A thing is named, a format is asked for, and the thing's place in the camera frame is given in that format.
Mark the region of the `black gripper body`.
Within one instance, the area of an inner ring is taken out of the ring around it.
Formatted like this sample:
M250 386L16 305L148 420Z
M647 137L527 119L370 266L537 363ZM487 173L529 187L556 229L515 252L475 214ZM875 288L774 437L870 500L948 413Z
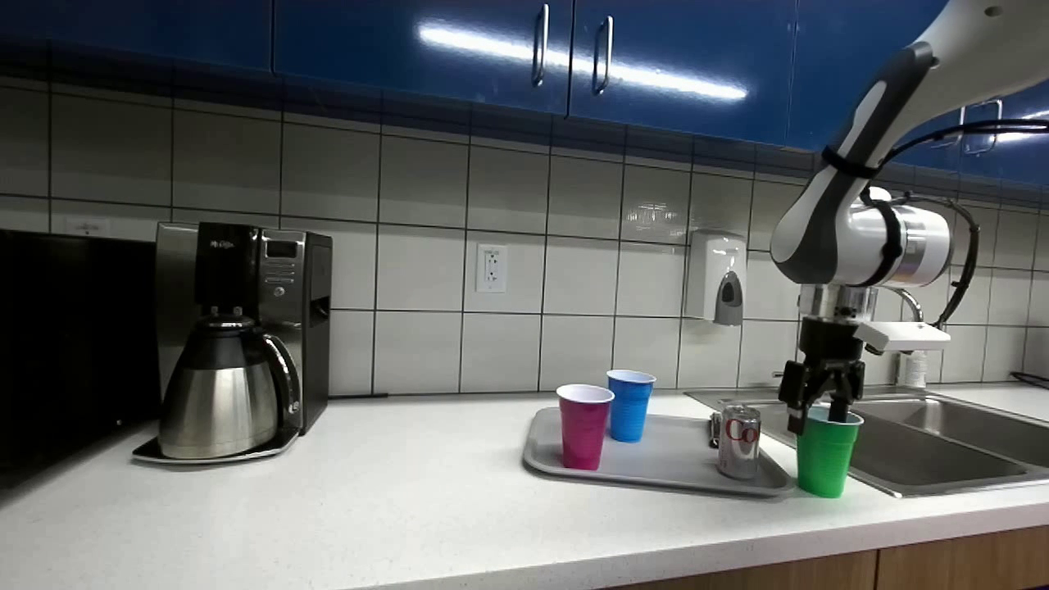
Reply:
M803 392L803 406L808 406L832 392L832 386L850 385L852 402L863 398L863 340L852 325L805 318L798 327L798 360L783 363L781 386L794 386Z

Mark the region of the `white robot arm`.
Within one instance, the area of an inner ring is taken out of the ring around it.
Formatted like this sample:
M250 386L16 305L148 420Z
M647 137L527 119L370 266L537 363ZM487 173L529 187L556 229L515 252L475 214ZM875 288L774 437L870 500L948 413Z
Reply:
M843 423L863 398L863 354L945 347L940 320L870 320L867 288L923 288L951 266L951 223L875 183L916 125L1049 80L1049 0L948 0L867 81L820 169L781 215L769 258L795 285L830 288L798 327L798 360L783 366L785 429L803 434L814 402Z

